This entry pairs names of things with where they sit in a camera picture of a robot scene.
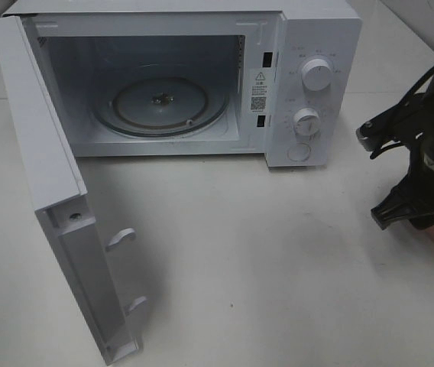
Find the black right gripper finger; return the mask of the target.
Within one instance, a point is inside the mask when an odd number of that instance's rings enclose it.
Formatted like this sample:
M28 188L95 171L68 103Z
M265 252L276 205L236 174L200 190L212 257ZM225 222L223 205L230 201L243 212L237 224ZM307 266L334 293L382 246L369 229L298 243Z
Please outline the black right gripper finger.
M390 193L371 210L371 216L381 229L395 222L407 221L415 229L434 226L434 214L416 192L408 186L396 185Z

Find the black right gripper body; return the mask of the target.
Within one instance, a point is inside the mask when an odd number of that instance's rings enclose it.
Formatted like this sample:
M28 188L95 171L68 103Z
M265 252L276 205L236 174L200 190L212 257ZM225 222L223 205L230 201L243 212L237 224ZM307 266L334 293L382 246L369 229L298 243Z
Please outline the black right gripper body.
M406 183L400 185L403 196L402 217L434 215L434 137L421 137L413 150Z

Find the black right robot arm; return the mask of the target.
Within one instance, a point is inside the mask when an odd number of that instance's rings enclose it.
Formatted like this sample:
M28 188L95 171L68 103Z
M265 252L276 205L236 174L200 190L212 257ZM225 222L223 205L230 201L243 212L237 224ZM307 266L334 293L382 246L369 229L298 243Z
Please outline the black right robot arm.
M434 74L425 92L365 122L357 137L374 157L400 146L409 152L406 176L371 211L375 222L382 229L403 220L434 226Z

